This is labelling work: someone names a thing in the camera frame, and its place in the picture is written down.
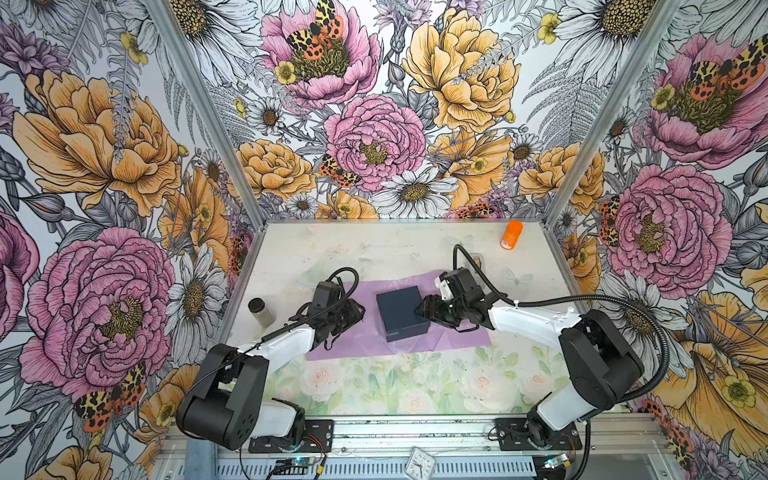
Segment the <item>purple and pink wrapping paper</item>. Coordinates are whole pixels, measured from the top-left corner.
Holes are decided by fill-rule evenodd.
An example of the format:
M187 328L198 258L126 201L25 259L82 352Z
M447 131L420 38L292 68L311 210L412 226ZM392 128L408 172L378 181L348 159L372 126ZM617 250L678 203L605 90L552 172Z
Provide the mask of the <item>purple and pink wrapping paper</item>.
M458 333L435 323L422 321L419 326L404 325L397 329L388 341L385 322L381 319L377 296L389 291L416 288L424 297L438 292L435 279L438 270L397 280L364 281L359 284L352 298L365 308L361 322L341 335L329 349L321 346L307 354L310 361L363 358L442 352L447 350L487 347L491 344L485 330Z

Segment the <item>dark blue gift box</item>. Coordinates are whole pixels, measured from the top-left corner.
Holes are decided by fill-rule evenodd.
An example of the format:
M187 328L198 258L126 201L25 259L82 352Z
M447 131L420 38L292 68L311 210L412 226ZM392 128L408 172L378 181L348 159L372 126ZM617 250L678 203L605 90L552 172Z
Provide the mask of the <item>dark blue gift box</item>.
M416 312L422 300L417 286L392 290L376 296L388 343L428 333L430 322Z

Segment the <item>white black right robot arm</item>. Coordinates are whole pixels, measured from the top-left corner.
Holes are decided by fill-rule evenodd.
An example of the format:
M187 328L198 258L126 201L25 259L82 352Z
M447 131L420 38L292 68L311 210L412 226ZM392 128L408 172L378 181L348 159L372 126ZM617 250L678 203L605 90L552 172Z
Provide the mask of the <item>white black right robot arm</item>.
M539 302L513 300L495 288L484 291L465 268L442 273L439 292L424 297L415 313L443 327L511 332L555 348L562 355L568 381L547 394L526 415L524 438L540 449L550 447L572 423L610 410L644 374L644 365L613 321L603 312L562 312L554 305L569 298Z

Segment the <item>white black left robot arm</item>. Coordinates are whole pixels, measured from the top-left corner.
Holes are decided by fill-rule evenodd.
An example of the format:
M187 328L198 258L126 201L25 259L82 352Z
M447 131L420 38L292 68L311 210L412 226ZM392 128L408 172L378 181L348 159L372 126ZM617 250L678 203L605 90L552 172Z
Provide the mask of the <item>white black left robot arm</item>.
M179 430L229 450L253 439L281 450L299 448L308 436L305 409L266 399L268 379L294 358L332 347L363 320L366 309L351 298L353 291L339 281L323 281L286 325L240 347L212 347L177 408Z

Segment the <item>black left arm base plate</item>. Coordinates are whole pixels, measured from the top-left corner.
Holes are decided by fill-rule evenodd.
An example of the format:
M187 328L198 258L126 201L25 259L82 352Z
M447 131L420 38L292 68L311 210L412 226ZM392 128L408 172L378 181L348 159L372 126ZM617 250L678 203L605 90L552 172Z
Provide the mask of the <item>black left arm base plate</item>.
M333 420L304 420L287 436L251 438L247 451L251 454L329 453L333 445Z

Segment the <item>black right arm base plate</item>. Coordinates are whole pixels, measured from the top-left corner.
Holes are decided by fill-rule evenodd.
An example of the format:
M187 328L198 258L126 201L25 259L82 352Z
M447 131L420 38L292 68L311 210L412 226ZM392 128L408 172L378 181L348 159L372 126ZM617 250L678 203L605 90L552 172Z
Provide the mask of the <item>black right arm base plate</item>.
M493 422L491 434L495 435L502 451L583 449L579 432L574 423L555 431L545 423L527 417L499 417Z

